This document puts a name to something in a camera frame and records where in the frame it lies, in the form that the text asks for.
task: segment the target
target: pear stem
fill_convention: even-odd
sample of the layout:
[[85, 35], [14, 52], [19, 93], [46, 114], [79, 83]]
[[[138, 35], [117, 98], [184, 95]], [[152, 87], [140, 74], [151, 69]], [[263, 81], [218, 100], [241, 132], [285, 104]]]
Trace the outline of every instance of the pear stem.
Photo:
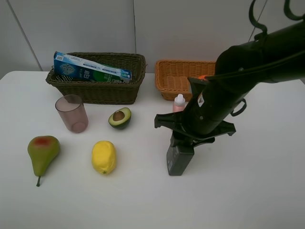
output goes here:
[[37, 185], [36, 185], [37, 187], [40, 186], [40, 183], [39, 183], [39, 182], [40, 182], [40, 176], [38, 177], [38, 181], [37, 181]]

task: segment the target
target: small bottle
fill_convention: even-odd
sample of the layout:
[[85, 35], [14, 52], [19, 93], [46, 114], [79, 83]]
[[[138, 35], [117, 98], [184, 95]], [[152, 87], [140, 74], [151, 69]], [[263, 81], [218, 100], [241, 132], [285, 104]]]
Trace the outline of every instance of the small bottle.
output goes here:
[[185, 108], [185, 99], [183, 98], [183, 94], [179, 94], [173, 103], [173, 112], [183, 111]]

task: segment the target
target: dark brown wicker basket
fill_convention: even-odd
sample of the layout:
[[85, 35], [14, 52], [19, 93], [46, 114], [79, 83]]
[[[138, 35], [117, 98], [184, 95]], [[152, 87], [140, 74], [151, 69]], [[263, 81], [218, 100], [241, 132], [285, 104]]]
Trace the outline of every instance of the dark brown wicker basket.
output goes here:
[[51, 70], [46, 82], [56, 87], [63, 95], [79, 95], [89, 104], [133, 104], [145, 76], [145, 58], [139, 54], [112, 52], [72, 52], [69, 55], [122, 68], [132, 72], [129, 83], [85, 82], [55, 75]]

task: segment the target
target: pink plastic cup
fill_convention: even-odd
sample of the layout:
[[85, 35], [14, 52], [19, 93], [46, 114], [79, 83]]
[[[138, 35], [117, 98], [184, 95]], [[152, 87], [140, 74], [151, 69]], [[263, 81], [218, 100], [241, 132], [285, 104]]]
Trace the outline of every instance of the pink plastic cup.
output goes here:
[[65, 95], [55, 104], [63, 123], [74, 133], [83, 132], [88, 126], [88, 117], [82, 99], [78, 95]]

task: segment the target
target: yellow lemon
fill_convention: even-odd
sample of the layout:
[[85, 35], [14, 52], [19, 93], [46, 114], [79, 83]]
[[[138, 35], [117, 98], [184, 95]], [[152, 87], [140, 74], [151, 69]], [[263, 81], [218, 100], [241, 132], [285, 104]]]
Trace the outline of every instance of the yellow lemon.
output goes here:
[[101, 174], [109, 174], [116, 166], [114, 145], [108, 141], [97, 142], [92, 149], [93, 168]]

